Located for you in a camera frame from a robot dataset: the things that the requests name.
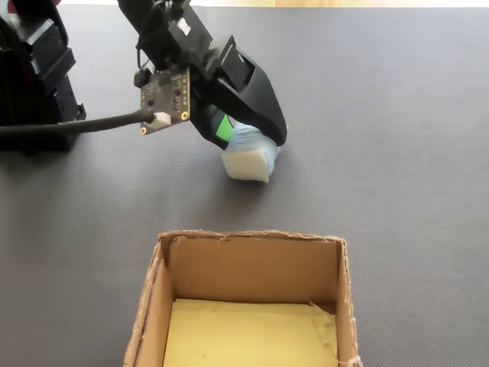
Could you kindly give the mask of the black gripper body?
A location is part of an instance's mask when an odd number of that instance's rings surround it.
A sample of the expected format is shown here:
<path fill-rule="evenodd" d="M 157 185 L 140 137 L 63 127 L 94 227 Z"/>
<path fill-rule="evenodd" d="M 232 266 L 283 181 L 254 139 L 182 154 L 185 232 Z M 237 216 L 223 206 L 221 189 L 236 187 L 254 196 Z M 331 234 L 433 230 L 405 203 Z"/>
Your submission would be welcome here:
<path fill-rule="evenodd" d="M 241 54 L 233 36 L 214 40 L 190 6 L 182 7 L 168 27 L 175 59 L 189 64 L 207 81 L 224 79 L 236 91 L 248 84 L 254 67 Z"/>

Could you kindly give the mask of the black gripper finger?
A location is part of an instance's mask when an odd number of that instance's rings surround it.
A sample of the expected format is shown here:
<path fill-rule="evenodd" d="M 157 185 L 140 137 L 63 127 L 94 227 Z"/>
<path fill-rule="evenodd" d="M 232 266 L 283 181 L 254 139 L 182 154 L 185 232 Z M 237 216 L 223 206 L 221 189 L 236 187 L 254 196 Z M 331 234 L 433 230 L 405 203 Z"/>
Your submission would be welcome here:
<path fill-rule="evenodd" d="M 267 74 L 258 66 L 248 84 L 236 91 L 223 78 L 213 84 L 213 104 L 237 122 L 254 126 L 276 145 L 287 140 L 287 124 Z"/>

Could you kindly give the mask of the black gripper finger green tape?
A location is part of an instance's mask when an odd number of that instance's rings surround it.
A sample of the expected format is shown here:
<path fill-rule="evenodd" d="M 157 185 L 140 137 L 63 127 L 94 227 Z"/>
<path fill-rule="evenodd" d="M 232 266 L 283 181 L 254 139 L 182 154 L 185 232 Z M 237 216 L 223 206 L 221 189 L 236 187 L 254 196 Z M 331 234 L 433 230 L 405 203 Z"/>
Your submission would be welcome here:
<path fill-rule="evenodd" d="M 234 131 L 230 118 L 208 102 L 195 88 L 190 90 L 190 121 L 201 136 L 222 150 L 228 147 Z"/>

